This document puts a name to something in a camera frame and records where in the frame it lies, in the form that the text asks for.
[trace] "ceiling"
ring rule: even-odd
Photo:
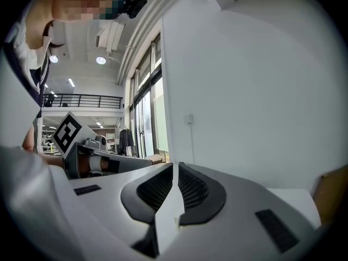
[[[58,126],[64,117],[43,117],[43,125],[45,128]],[[90,117],[90,116],[79,116],[82,122],[91,128],[99,128],[97,122],[100,122],[104,128],[115,127],[118,124],[120,117]]]
[[[117,51],[113,51],[113,57],[115,57],[117,61],[108,58],[108,53],[105,48],[95,48],[95,37],[99,31],[99,20],[80,22],[55,21],[54,27],[49,33],[52,37],[52,42],[57,45],[64,44],[64,46],[54,50],[54,54],[56,54],[59,59],[59,62],[55,65],[65,65],[67,61],[93,64],[100,67],[101,72],[103,69],[114,70],[116,80],[123,55],[126,51],[126,46],[131,39],[136,25],[152,1],[153,0],[148,0],[139,15],[134,19],[130,19],[125,14],[119,16],[118,21],[126,26],[122,33]],[[107,62],[105,65],[96,63],[96,58],[99,56],[106,58]]]

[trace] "ceiling light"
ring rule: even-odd
[[[97,63],[100,65],[104,65],[106,63],[106,59],[104,57],[97,57]]]
[[[57,62],[58,62],[58,57],[57,57],[57,55],[52,55],[52,56],[50,56],[49,59],[51,60],[52,63],[57,63]]]
[[[73,82],[70,78],[69,78],[69,82],[70,82],[71,86],[75,87],[75,85],[73,84]]]

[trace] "white wall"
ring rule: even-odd
[[[116,85],[117,71],[97,64],[60,61],[51,64],[47,84],[54,92],[123,97],[123,86]],[[73,89],[68,82],[74,82]]]
[[[179,0],[161,30],[171,160],[313,191],[348,163],[340,40],[305,0],[238,0],[217,12]]]

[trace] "air conditioning unit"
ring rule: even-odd
[[[117,51],[125,25],[117,21],[100,20],[99,28],[95,47],[105,47],[109,53]]]

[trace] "black railing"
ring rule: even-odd
[[[82,94],[44,94],[42,107],[97,107],[121,109],[121,97],[82,95]]]

